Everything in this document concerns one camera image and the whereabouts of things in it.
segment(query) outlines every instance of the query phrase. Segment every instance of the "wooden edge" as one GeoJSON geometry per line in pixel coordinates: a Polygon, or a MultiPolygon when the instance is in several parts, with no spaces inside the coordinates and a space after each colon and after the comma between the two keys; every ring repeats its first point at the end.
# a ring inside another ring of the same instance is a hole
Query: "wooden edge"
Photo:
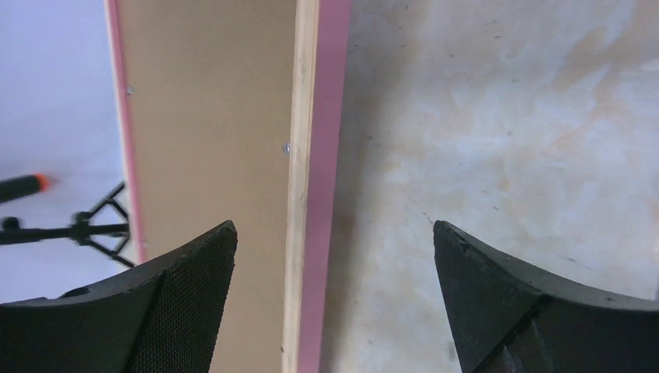
{"type": "Polygon", "coordinates": [[[284,294],[284,373],[317,373],[350,0],[298,0],[284,294]]]}
{"type": "Polygon", "coordinates": [[[281,344],[283,373],[298,372],[319,3],[320,0],[298,0],[295,11],[291,150],[288,165],[288,227],[284,272],[284,332],[281,344]]]}
{"type": "Polygon", "coordinates": [[[124,56],[121,49],[121,35],[119,28],[118,0],[106,0],[105,13],[107,35],[110,41],[110,58],[113,66],[114,100],[119,113],[119,132],[121,147],[124,154],[124,175],[126,175],[126,189],[130,205],[131,245],[137,252],[138,263],[147,260],[142,235],[142,215],[139,204],[138,174],[135,168],[135,150],[131,122],[131,107],[126,93],[126,75],[124,71],[124,56]]]}

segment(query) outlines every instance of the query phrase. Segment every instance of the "black mesh fabric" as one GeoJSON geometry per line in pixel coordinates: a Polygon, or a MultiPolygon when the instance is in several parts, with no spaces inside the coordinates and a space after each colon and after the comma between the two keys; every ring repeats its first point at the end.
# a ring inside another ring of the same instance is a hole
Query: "black mesh fabric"
{"type": "Polygon", "coordinates": [[[167,271],[149,307],[127,372],[206,372],[231,281],[235,244],[201,237],[200,250],[167,271]]]}
{"type": "Polygon", "coordinates": [[[237,240],[226,221],[60,298],[0,305],[0,373],[207,372],[237,240]]]}

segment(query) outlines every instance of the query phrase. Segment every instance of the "wood plank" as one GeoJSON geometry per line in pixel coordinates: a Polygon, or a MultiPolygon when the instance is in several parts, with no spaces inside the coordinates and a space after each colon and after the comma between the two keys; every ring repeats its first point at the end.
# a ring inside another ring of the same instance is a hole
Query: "wood plank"
{"type": "Polygon", "coordinates": [[[211,371],[281,371],[295,2],[119,0],[148,258],[239,231],[211,371]]]}
{"type": "Polygon", "coordinates": [[[288,168],[288,230],[284,284],[284,339],[281,349],[281,369],[284,373],[298,372],[319,3],[320,0],[298,1],[295,17],[291,163],[288,168]]]}
{"type": "MultiPolygon", "coordinates": [[[[313,97],[312,131],[311,137],[306,139],[310,144],[309,159],[307,159],[309,173],[306,175],[308,189],[305,205],[304,266],[300,285],[302,296],[299,299],[299,320],[297,324],[292,324],[298,326],[299,345],[293,350],[298,352],[297,369],[290,372],[299,373],[316,373],[320,368],[336,156],[339,146],[343,77],[350,23],[350,0],[318,0],[317,2],[319,4],[313,13],[298,14],[297,29],[298,35],[304,33],[307,28],[314,30],[316,39],[296,40],[296,45],[298,42],[307,41],[313,43],[316,48],[314,86],[309,92],[309,96],[313,97]],[[310,18],[313,22],[305,23],[306,18],[310,18]]],[[[293,115],[297,110],[302,109],[294,107],[293,115]]]]}

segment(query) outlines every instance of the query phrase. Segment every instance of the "cardboard surface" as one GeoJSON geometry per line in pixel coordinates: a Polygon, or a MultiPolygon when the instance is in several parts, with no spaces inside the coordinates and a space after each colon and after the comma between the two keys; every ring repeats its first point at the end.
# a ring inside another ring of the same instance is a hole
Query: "cardboard surface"
{"type": "Polygon", "coordinates": [[[147,259],[232,219],[211,371],[280,371],[295,1],[117,5],[147,259]]]}

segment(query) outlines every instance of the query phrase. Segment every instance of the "black plastic part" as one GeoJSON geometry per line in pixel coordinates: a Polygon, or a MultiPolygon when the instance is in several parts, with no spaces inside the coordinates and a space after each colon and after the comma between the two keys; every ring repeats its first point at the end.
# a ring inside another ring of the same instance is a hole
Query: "black plastic part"
{"type": "Polygon", "coordinates": [[[0,371],[207,372],[236,245],[227,221],[60,298],[0,305],[0,371]]]}
{"type": "Polygon", "coordinates": [[[659,303],[556,276],[445,221],[434,247],[463,372],[659,371],[659,303]]]}
{"type": "Polygon", "coordinates": [[[0,204],[39,193],[41,185],[34,175],[0,181],[0,204]]]}

